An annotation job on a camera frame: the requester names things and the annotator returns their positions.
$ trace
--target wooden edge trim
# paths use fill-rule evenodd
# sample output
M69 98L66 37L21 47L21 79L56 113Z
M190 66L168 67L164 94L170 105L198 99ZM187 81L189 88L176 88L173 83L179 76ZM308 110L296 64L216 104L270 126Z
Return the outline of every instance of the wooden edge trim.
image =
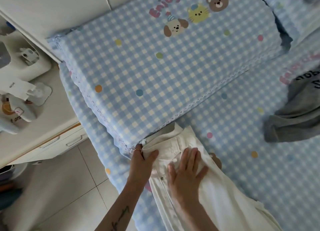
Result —
M17 158L15 158L14 160L10 161L9 163L11 163L11 162L13 162L13 161L17 160L18 158L21 158L23 155L26 155L27 153L31 152L32 150L34 150L34 149L36 149L36 148L38 148L38 147L42 146L43 144L46 144L47 142L49 142L49 141L53 140L54 138L56 138L56 137L58 137L58 136L61 136L62 134L66 133L66 132L68 132L68 131L72 130L73 128L76 128L76 127L78 127L78 126L80 126L80 125L81 125L81 123L80 123L80 122L78 122L77 124L75 124L75 125L73 125L73 126L71 126L71 127L67 128L67 129L66 129L66 130L64 130L63 132L60 132L60 133L56 134L55 136L53 136L53 137L49 138L48 140L45 140L45 141L43 141L42 143L40 143L40 144L36 145L34 148L31 148L31 149L29 149L28 151L26 151L25 153L22 153L20 156L18 156L18 157L17 157Z

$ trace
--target yellow cartoon cat face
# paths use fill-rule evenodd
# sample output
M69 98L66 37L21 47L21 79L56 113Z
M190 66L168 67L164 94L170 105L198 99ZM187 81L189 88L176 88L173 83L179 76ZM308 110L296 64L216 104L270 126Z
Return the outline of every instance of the yellow cartoon cat face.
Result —
M209 17L209 10L201 3L194 4L188 8L189 19L191 22L199 23Z

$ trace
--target person's left hand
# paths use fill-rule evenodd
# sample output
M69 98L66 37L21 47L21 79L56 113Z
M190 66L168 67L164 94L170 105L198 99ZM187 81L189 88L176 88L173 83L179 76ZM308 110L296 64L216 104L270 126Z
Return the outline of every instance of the person's left hand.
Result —
M142 144L137 144L131 159L127 182L143 189L150 178L152 165L157 159L159 151L153 151L147 159L144 159L141 149Z

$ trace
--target yellow dot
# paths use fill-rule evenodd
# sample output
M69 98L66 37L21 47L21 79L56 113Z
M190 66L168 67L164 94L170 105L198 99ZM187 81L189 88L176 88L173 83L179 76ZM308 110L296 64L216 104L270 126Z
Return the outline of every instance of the yellow dot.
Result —
M256 151L251 152L252 158L256 159L258 157L258 153Z
M258 112L259 112L260 114L263 114L263 113L264 113L264 110L263 110L263 108L261 108L261 107L258 107L257 110L258 110Z
M118 45L118 46L121 46L121 45L122 45L122 42L121 42L120 39L116 39L116 40L115 40L115 43L116 43L116 45Z
M101 85L97 85L95 87L96 92L101 92L102 91L102 86Z

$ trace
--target forearm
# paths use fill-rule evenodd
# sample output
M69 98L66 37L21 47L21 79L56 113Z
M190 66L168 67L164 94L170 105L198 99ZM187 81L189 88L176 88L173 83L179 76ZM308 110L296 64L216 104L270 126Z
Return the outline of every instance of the forearm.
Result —
M143 186L127 183L95 231L125 231L142 191Z
M183 209L183 214L194 231L219 231L200 203Z

